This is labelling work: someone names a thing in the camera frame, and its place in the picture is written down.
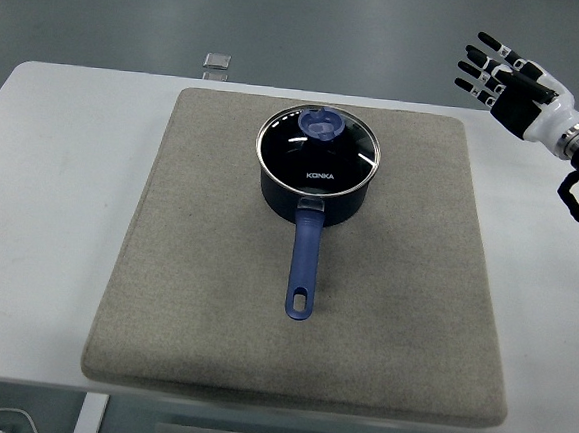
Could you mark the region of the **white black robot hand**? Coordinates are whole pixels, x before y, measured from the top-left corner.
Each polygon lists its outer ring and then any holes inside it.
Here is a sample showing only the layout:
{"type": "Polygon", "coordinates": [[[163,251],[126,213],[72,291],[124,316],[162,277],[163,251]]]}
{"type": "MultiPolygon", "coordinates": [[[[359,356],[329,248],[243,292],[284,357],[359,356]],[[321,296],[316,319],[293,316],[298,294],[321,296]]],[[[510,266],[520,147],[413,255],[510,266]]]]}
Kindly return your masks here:
{"type": "Polygon", "coordinates": [[[538,63],[487,33],[480,32],[478,39],[490,51],[466,46],[466,58],[458,62],[465,76],[455,84],[484,104],[515,137],[554,150],[579,123],[573,94],[538,63]]]}

